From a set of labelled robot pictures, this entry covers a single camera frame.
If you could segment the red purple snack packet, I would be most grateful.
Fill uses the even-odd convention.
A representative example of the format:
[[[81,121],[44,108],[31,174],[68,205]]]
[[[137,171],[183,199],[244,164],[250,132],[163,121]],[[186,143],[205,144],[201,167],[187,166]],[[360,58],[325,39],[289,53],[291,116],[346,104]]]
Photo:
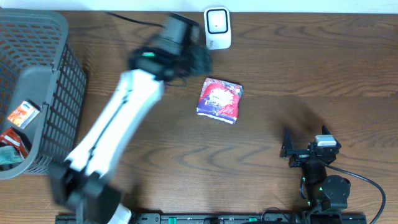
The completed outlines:
[[[241,85],[206,78],[197,104],[197,115],[234,124],[238,118],[242,94]]]

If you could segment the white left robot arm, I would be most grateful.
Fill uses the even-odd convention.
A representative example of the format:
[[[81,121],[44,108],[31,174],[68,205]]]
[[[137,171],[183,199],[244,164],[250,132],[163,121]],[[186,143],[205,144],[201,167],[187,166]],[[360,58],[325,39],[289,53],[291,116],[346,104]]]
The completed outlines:
[[[63,161],[49,164],[54,201],[75,214],[76,223],[128,223],[131,211],[111,186],[119,160],[166,85],[209,73],[212,61],[202,26],[170,13],[160,31],[129,56],[129,70],[87,135]]]

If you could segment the green wipes packet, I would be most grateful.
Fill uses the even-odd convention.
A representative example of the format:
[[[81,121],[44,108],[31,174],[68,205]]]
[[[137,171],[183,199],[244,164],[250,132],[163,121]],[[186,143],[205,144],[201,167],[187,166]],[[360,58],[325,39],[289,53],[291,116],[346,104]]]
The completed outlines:
[[[23,158],[20,153],[13,146],[3,146],[1,147],[1,165],[8,165],[22,162]]]

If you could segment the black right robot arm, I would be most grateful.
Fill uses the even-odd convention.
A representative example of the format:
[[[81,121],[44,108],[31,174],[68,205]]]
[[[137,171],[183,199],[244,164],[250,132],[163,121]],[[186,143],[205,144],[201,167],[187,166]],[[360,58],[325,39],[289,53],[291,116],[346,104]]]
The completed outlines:
[[[340,175],[328,175],[326,167],[336,160],[341,144],[326,126],[322,133],[308,143],[306,149],[294,148],[288,129],[280,157],[289,159],[290,168],[302,171],[300,194],[309,203],[309,209],[297,216],[301,223],[343,223],[342,211],[348,207],[351,182]]]

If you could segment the brown orange candy bar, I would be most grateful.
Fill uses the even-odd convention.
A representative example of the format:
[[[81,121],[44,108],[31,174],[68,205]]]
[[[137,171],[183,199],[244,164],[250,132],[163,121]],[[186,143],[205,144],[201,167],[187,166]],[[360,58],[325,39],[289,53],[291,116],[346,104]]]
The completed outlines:
[[[8,128],[5,132],[1,134],[1,142],[13,146],[24,159],[29,155],[29,152],[22,138],[16,133],[16,130],[12,127]]]

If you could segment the orange white small packet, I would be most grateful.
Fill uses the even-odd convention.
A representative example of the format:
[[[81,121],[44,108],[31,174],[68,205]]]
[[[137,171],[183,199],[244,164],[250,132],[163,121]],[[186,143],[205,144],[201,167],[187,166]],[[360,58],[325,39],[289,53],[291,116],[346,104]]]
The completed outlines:
[[[7,120],[18,128],[24,129],[40,113],[33,104],[23,101],[8,117]]]

